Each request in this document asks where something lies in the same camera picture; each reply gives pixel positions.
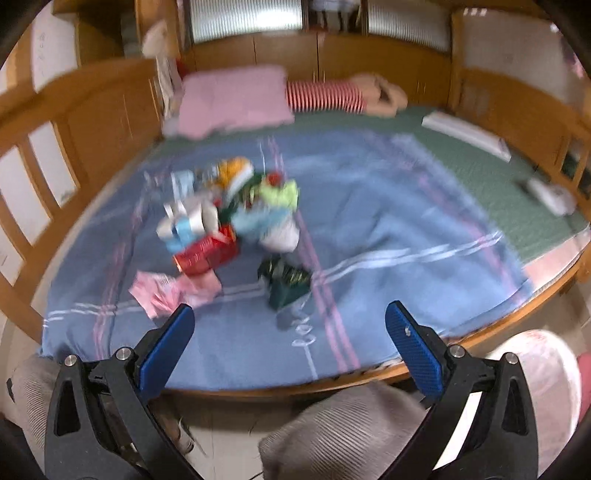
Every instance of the wooden cabinet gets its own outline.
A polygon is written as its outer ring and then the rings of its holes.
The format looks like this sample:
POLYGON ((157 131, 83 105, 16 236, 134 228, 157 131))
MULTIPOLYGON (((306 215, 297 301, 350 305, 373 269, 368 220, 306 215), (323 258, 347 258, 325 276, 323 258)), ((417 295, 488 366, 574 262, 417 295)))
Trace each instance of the wooden cabinet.
POLYGON ((254 40, 257 64, 283 65, 289 80, 318 78, 316 33, 263 33, 254 40))
POLYGON ((418 97, 422 48, 387 37, 318 35, 320 77, 345 79, 377 73, 402 87, 408 99, 418 97))
POLYGON ((452 58, 434 50, 423 49, 418 75, 418 98, 421 105, 447 106, 452 58))
POLYGON ((198 43, 183 56, 189 70, 214 70, 255 64, 252 35, 221 38, 198 43))

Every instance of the green bed sheet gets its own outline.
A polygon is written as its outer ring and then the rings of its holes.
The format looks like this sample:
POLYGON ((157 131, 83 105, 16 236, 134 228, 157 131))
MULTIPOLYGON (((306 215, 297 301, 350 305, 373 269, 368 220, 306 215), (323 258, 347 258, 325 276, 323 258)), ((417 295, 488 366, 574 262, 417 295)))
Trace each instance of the green bed sheet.
MULTIPOLYGON (((509 163, 476 147, 423 128, 421 121, 432 109, 410 107, 395 118, 381 119, 343 112, 319 112, 297 115, 295 123, 278 128, 213 135, 201 142, 218 142, 231 136, 260 136, 275 132, 300 132, 334 128, 366 128, 379 132, 411 133, 425 145, 471 192, 488 211, 491 220, 505 233, 522 262, 527 263, 560 245, 587 227, 579 213, 555 217, 540 202, 527 194, 522 185, 534 175, 534 167, 513 152, 509 163)), ((151 152, 150 158, 171 155, 191 148, 194 141, 168 139, 151 152)))

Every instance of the silver bolt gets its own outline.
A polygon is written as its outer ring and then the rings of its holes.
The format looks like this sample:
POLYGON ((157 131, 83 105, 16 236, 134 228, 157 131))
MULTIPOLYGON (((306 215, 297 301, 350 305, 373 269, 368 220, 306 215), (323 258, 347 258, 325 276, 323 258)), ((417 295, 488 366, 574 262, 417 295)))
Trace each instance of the silver bolt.
POLYGON ((462 358, 466 354, 466 351, 461 345, 452 345, 449 348, 449 353, 453 358, 462 358))
POLYGON ((118 360, 127 360, 131 356, 131 348, 124 346, 123 348, 117 350, 115 355, 117 356, 118 360))
POLYGON ((515 365, 519 361, 519 359, 517 358, 517 355, 514 354, 513 352, 506 353, 505 360, 507 360, 511 365, 515 365))
POLYGON ((66 359, 64 360, 64 365, 67 367, 71 367, 72 365, 74 365, 76 363, 77 360, 78 360, 78 357, 76 355, 68 355, 66 357, 66 359))

